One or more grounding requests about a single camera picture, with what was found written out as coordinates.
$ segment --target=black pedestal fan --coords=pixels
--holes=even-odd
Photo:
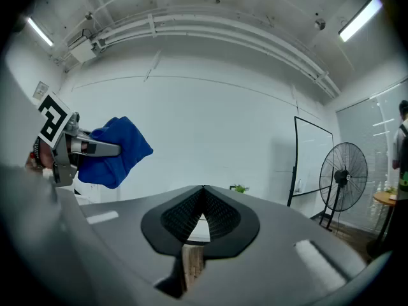
[[[334,212],[351,208],[363,194],[367,183],[367,162],[363,152],[352,143],[334,146],[323,162],[319,181],[324,201],[323,216],[327,208],[332,212],[326,227],[328,229]]]

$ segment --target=white sticker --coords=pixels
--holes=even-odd
[[[54,92],[47,92],[43,96],[40,103],[38,103],[38,110],[47,120],[38,136],[54,148],[72,112]]]

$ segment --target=white ceiling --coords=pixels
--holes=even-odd
[[[124,18],[155,11],[222,15],[262,28],[286,40],[322,68],[341,89],[398,50],[398,41],[381,11],[347,43],[338,31],[368,0],[36,0],[32,18],[54,41],[48,47],[32,37],[54,58],[68,51],[66,42],[81,29],[97,33],[117,27]],[[84,20],[87,11],[96,22]],[[314,22],[326,21],[318,31]]]

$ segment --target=black backpack strap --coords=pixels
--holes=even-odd
[[[404,126],[404,124],[402,124],[400,126],[400,129],[402,130],[402,132],[404,133],[405,137],[408,136],[408,130],[407,128]]]

